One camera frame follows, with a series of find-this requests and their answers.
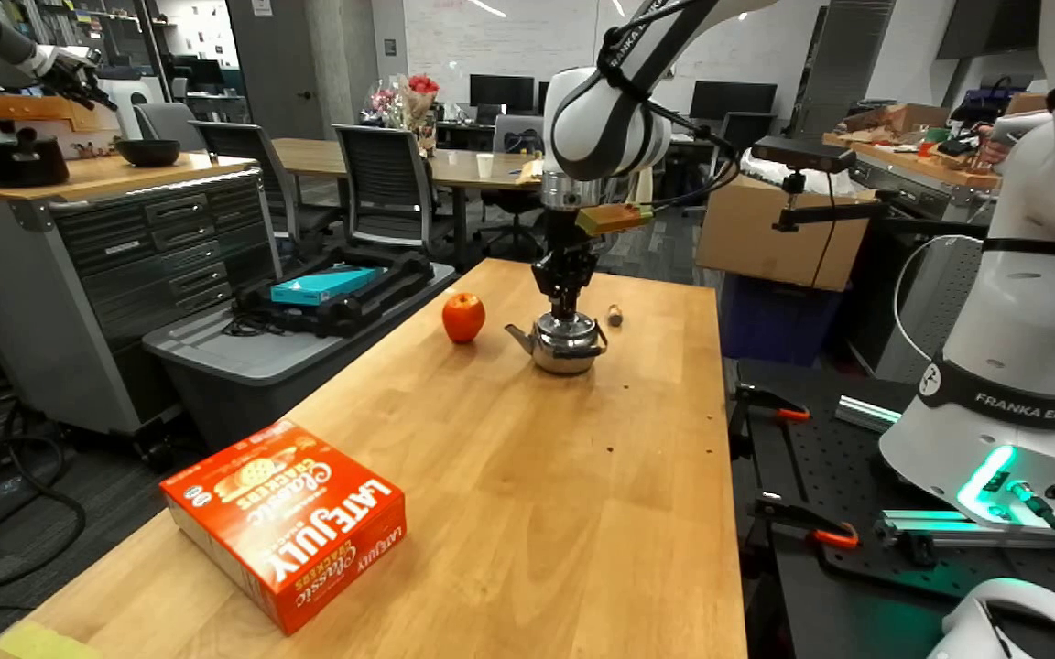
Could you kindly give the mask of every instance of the green light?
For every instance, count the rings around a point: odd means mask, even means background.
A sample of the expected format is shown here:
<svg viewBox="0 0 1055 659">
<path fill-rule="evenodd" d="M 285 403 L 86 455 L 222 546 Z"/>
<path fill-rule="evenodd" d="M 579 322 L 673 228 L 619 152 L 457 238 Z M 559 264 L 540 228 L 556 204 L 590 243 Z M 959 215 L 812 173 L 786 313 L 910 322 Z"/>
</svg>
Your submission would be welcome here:
<svg viewBox="0 0 1055 659">
<path fill-rule="evenodd" d="M 1011 443 L 998 448 L 998 452 L 972 471 L 972 479 L 965 482 L 965 491 L 959 491 L 957 503 L 959 503 L 965 508 L 972 508 L 972 512 L 998 518 L 998 512 L 993 512 L 998 499 L 984 491 L 984 482 L 993 482 L 998 471 L 1004 471 L 1004 468 L 1011 464 L 1011 458 L 1014 458 L 1014 448 L 1011 448 Z"/>
</svg>

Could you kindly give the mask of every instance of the red box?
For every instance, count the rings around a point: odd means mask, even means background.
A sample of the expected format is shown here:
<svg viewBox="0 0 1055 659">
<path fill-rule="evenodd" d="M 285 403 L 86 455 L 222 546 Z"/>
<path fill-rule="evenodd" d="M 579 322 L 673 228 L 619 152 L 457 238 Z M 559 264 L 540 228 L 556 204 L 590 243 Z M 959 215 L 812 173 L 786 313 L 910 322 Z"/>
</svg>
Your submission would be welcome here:
<svg viewBox="0 0 1055 659">
<path fill-rule="evenodd" d="M 160 494 L 281 635 L 405 538 L 405 494 L 291 422 L 175 471 Z"/>
</svg>

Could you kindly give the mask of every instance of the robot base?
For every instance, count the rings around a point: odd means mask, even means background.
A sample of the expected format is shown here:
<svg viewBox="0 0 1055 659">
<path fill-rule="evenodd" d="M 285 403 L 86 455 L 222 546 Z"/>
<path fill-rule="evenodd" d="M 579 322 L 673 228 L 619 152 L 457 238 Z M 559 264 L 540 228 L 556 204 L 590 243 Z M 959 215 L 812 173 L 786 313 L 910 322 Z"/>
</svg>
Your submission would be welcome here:
<svg viewBox="0 0 1055 659">
<path fill-rule="evenodd" d="M 1043 494 L 1055 508 L 1050 430 L 1004 424 L 965 405 L 934 409 L 917 400 L 878 452 L 910 482 L 978 522 L 1055 536 L 1025 508 L 1028 494 Z"/>
</svg>

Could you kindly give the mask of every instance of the cabinet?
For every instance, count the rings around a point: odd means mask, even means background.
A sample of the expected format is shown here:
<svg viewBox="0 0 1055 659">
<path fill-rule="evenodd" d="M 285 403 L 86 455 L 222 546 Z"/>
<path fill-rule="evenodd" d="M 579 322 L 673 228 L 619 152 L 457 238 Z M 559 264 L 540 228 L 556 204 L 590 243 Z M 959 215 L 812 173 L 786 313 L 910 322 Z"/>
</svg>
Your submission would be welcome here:
<svg viewBox="0 0 1055 659">
<path fill-rule="evenodd" d="M 280 275 L 258 170 L 0 197 L 0 361 L 21 403 L 139 432 L 175 405 L 142 335 Z"/>
</svg>

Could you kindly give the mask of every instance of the red apple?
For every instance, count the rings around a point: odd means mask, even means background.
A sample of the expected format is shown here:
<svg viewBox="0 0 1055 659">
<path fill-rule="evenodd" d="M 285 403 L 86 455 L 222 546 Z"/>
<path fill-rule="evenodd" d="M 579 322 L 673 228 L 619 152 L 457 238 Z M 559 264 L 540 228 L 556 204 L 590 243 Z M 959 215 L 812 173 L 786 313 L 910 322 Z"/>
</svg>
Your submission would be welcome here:
<svg viewBox="0 0 1055 659">
<path fill-rule="evenodd" d="M 487 306 L 478 293 L 451 293 L 445 305 L 445 331 L 453 343 L 473 343 L 485 331 Z"/>
</svg>

